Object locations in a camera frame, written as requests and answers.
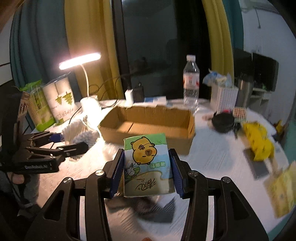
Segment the metal screw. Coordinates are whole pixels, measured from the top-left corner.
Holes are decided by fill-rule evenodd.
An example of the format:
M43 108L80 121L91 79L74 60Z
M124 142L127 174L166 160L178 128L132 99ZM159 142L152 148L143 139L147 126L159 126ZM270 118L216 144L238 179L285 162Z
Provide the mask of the metal screw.
M198 175L198 171L191 170L191 171L189 172L189 175L190 175L190 176L193 176L193 177L196 177L196 176Z
M63 180L64 183L68 183L69 181L71 181L71 178L70 178L70 177L66 177L66 178Z
M231 179L229 177L223 177L222 180L225 183L230 183L231 182Z
M104 171L103 170L97 170L96 175L97 176L102 176L102 175L104 175Z

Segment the water bottle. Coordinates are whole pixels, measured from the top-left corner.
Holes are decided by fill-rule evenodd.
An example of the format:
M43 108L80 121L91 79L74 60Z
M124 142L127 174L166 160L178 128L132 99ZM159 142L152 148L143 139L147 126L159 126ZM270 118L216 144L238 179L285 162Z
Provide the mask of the water bottle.
M190 109L197 109L200 88L200 70L195 63L195 55L187 55L187 64L183 70L183 103Z

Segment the table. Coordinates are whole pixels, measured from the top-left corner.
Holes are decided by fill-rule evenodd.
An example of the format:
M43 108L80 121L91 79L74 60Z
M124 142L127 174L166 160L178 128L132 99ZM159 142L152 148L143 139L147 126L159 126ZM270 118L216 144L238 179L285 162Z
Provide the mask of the table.
M124 105L124 101L119 101L118 105ZM183 108L182 100L173 100L168 102L168 106ZM102 110L102 118L111 108ZM271 231L284 218L276 219L265 191L263 182L266 178L254 180L247 160L244 157L243 150L246 148L242 139L235 139L234 133L220 134L211 129L208 123L202 120L205 114L213 113L209 108L209 102L203 101L200 109L195 113L195 131L190 153L187 156L180 156L180 159L187 161L191 169L198 170L204 176L209 178L221 179L223 176L229 176L247 201L250 203L255 213L259 217L266 232ZM267 127L270 125L261 115L247 110L247 118L259 121ZM67 123L50 127L48 130L60 132ZM268 126L269 134L272 133L272 126ZM40 175L39 198L37 203L43 206L54 189L65 177L81 179L88 177L98 169L102 169L107 161L113 160L119 145L106 144L102 138L78 161L71 162L66 160L61 163L60 171ZM122 240L142 240L144 237L150 237L153 241L177 241L180 240L187 209L188 200L182 200L174 193L167 195L170 199L175 197L176 211L173 222L170 224L159 224L138 219L132 209L126 208L115 213L110 213L107 208L109 226L114 241ZM84 224L84 206L81 203L80 230L81 239L85 240ZM207 240L212 240L214 222L213 198L209 197L209 217Z

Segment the bottle label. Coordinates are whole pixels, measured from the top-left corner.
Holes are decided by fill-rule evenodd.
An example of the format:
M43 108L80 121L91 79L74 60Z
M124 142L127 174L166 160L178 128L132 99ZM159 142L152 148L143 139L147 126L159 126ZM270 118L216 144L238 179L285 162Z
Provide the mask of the bottle label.
M183 74L184 89L197 90L200 87L200 74L185 73Z

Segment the bottle cap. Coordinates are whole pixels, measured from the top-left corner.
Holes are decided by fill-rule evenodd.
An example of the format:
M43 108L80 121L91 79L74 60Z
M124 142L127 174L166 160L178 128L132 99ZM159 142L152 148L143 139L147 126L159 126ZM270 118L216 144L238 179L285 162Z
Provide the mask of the bottle cap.
M195 62L195 55L187 55L186 59L187 59L187 61Z

